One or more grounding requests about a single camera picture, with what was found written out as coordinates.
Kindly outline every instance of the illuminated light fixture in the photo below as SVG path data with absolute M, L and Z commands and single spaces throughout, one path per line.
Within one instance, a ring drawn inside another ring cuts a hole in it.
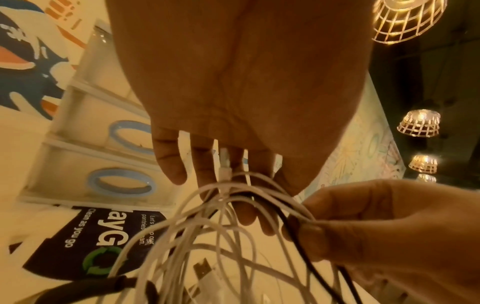
M 408 112 L 396 128 L 414 137 L 433 137 L 440 131 L 440 114 L 431 110 Z
M 416 155 L 408 165 L 411 169 L 420 173 L 434 174 L 437 172 L 437 159 L 428 155 Z
M 395 44 L 420 36 L 443 15 L 447 0 L 377 0 L 373 40 Z
M 418 181 L 427 182 L 427 183 L 436 183 L 437 178 L 428 174 L 419 174 L 416 178 Z

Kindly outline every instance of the blue painted shape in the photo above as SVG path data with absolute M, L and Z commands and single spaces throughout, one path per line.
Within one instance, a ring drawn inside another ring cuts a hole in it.
M 102 177 L 108 176 L 131 178 L 145 183 L 146 186 L 139 188 L 114 186 L 101 180 Z M 87 185 L 96 193 L 119 198 L 144 197 L 154 193 L 157 190 L 157 185 L 148 175 L 138 171 L 120 168 L 100 169 L 91 172 L 87 179 Z
M 131 151 L 138 152 L 138 153 L 143 153 L 143 154 L 148 154 L 148 155 L 153 155 L 154 150 L 150 148 L 144 148 L 141 146 L 138 146 L 134 144 L 131 141 L 126 140 L 122 136 L 118 134 L 118 131 L 121 129 L 132 129 L 132 130 L 139 130 L 147 133 L 152 133 L 152 128 L 150 125 L 138 122 L 138 121 L 132 121 L 132 120 L 119 120 L 114 123 L 112 123 L 108 129 L 108 135 L 121 144 L 124 148 L 127 148 Z

